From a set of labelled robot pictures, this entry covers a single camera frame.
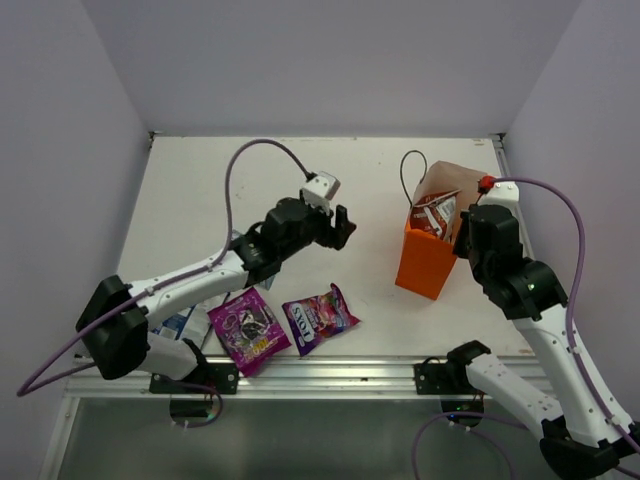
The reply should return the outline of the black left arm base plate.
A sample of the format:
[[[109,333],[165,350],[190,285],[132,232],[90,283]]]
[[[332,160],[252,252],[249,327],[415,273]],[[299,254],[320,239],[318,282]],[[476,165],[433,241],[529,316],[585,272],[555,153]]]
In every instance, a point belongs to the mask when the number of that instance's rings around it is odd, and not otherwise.
[[[234,363],[213,362],[198,366],[194,373],[182,380],[171,380],[159,374],[151,377],[149,392],[152,394],[195,395],[209,394],[215,390],[218,394],[237,393],[240,372]]]

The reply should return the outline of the orange paper bag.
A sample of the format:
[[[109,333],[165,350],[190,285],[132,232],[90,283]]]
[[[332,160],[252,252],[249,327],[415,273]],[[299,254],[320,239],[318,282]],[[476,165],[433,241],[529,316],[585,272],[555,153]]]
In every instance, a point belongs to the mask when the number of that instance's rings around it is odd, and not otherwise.
[[[413,193],[406,193],[409,202],[401,258],[395,284],[431,300],[439,297],[453,266],[456,256],[454,243],[460,228],[460,214],[478,199],[477,184],[485,176],[479,170],[467,168],[447,161],[424,165],[424,173]],[[459,189],[457,209],[450,242],[437,238],[409,226],[409,212],[414,195],[421,196],[443,190]]]

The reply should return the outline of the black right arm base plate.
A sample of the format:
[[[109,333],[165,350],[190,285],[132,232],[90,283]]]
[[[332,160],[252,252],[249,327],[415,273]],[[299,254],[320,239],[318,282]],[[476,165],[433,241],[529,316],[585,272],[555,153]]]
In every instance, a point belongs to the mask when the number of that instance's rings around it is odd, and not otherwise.
[[[477,390],[469,383],[463,366],[449,360],[428,357],[413,365],[414,385],[418,395],[473,395]]]

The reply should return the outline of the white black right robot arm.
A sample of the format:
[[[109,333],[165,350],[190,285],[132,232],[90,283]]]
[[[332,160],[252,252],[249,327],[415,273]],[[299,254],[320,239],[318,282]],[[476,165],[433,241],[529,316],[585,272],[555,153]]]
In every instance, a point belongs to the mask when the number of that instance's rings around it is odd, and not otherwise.
[[[469,261],[483,293],[527,341],[553,393],[534,387],[478,341],[448,353],[447,384],[496,400],[534,436],[560,478],[594,479],[615,469],[632,454],[639,425],[604,384],[576,327],[567,325],[568,297],[557,276],[524,255],[508,208],[472,205],[461,217],[455,254]]]

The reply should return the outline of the red brown snack bag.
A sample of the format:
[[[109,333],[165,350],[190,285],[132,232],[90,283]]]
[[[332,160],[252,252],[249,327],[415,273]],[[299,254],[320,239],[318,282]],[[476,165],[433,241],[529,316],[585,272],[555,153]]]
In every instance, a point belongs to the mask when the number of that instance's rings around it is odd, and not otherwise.
[[[453,234],[459,189],[414,195],[409,212],[412,230],[450,242]]]

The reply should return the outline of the purple Fox's candy bag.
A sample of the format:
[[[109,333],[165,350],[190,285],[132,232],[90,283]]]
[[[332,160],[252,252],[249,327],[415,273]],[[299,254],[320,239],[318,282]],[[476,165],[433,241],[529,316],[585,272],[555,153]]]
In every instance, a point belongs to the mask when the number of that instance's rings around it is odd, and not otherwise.
[[[345,296],[334,283],[327,293],[286,302],[282,310],[300,357],[361,323],[350,312]]]

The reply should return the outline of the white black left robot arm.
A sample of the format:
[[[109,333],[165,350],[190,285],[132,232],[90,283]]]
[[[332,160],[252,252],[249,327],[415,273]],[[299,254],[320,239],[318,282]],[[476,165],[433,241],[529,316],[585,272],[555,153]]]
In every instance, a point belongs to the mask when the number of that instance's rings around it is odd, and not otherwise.
[[[313,243],[340,250],[355,229],[342,205],[325,212],[301,199],[284,198],[212,257],[155,279],[126,283],[112,275],[102,280],[76,331],[103,379],[144,371],[197,392],[208,381],[200,348],[189,339],[157,335],[154,328],[183,309],[272,277],[284,261]]]

